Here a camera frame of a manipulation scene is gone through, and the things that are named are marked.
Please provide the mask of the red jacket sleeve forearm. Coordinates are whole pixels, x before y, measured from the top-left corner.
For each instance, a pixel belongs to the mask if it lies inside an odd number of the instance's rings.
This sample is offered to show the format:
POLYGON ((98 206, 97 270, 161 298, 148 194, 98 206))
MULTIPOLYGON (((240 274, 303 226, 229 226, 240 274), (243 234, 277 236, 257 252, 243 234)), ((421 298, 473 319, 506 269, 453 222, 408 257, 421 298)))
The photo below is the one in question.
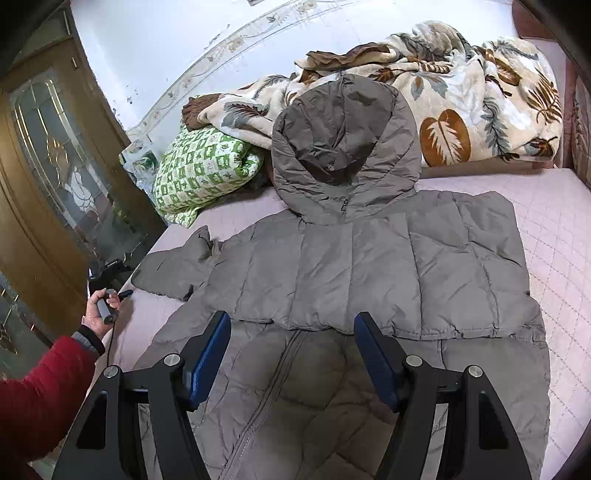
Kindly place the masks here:
POLYGON ((58 339, 21 380, 1 382, 1 477, 37 479, 30 463, 67 435, 105 347, 82 325, 58 339))

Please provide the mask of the person's left hand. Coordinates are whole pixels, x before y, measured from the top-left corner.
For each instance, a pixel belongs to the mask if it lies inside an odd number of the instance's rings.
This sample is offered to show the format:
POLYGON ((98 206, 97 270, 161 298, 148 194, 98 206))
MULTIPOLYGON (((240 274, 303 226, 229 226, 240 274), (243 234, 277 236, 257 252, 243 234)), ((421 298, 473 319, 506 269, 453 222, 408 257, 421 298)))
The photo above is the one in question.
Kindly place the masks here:
POLYGON ((112 324, 107 324, 103 319, 103 313, 117 312, 120 305, 121 301, 114 290, 96 290, 87 300, 81 324, 89 328, 99 340, 102 340, 106 333, 112 329, 112 324))

